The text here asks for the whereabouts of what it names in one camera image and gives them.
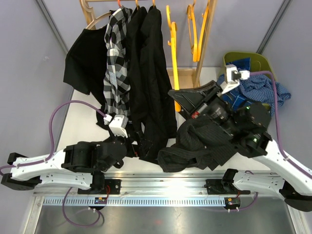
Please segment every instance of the plaid shirt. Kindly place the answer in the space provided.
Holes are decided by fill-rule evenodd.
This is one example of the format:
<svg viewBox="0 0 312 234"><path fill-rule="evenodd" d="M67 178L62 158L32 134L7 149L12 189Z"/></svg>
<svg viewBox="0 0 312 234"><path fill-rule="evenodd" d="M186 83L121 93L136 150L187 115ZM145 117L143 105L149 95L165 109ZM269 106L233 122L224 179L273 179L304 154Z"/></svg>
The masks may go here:
<svg viewBox="0 0 312 234"><path fill-rule="evenodd" d="M104 41L107 48L107 70L104 78L105 112L108 114L130 115L127 78L128 62L125 58L126 26L130 22L132 10L121 7L116 10L107 24Z"/></svg>

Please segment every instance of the green basket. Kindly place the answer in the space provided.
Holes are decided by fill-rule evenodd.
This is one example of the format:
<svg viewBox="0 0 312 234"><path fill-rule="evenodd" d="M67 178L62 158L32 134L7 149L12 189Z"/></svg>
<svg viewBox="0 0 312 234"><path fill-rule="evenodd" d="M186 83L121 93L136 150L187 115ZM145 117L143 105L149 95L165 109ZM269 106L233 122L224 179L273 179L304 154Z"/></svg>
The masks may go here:
<svg viewBox="0 0 312 234"><path fill-rule="evenodd" d="M270 71L274 74L268 60L257 53L248 53L248 52L237 52L237 51L232 51L232 52L227 52L223 56L223 65L225 66L226 63L228 62L233 62L235 60L239 59L245 59L245 58L250 58L250 71L251 72L259 72L259 71ZM224 74L225 68L222 68L219 76Z"/></svg>

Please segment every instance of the metal base plate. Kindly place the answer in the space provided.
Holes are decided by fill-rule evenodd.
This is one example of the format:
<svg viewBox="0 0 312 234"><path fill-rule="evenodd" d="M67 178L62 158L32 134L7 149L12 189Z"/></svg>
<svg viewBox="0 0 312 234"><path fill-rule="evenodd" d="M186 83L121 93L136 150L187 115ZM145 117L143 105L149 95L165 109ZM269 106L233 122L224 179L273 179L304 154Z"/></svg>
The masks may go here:
<svg viewBox="0 0 312 234"><path fill-rule="evenodd" d="M109 186L111 191L110 195L119 195L120 194L120 187L121 187L121 180L120 179L105 179L105 186ZM78 194L90 194L88 190L78 189ZM98 194L106 195L106 189L102 190Z"/></svg>

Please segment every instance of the black shirt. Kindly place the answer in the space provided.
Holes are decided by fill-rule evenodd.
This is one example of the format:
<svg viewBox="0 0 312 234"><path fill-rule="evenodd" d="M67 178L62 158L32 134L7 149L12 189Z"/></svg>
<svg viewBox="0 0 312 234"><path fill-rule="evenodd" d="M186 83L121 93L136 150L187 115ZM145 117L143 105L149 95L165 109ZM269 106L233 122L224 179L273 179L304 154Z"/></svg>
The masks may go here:
<svg viewBox="0 0 312 234"><path fill-rule="evenodd" d="M106 26L84 29L69 50L65 60L64 82L75 90L90 92L105 106L103 79L106 72L107 49L104 42Z"/></svg>

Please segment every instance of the orange hanger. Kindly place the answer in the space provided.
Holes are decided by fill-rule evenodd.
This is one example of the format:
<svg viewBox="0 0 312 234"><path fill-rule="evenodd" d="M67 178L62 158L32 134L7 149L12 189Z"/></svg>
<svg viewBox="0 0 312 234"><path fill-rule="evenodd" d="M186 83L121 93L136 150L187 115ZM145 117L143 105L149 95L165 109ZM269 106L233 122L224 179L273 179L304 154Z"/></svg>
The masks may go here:
<svg viewBox="0 0 312 234"><path fill-rule="evenodd" d="M194 0L193 5L188 5L186 14L187 14L187 21L189 25L189 35L190 35L190 45L191 45L191 53L193 55L193 62L197 62L197 29L196 29L196 21L195 21L195 15L194 15L194 6L195 6L196 0ZM192 42L192 32L191 32L191 22L193 23L193 36L194 36L194 42Z"/></svg>
<svg viewBox="0 0 312 234"><path fill-rule="evenodd" d="M176 62L176 22L171 22L170 19L170 7L166 6L166 14L167 21L170 30L171 41L168 42L168 45L171 46L171 54L172 54L172 68L174 72L174 89L179 90L179 77L177 72L177 62ZM181 106L175 101L175 111L180 112Z"/></svg>
<svg viewBox="0 0 312 234"><path fill-rule="evenodd" d="M209 3L210 3L210 0L208 0L205 13L202 14L202 17L203 17L204 19L203 19L203 24L202 24L202 26L201 26L201 31L200 31L200 36L199 36L199 42L198 42L198 46L197 46L197 61L200 60L201 46L202 46L202 43L203 43L204 31L205 31L205 27L206 27L207 19L208 19Z"/></svg>

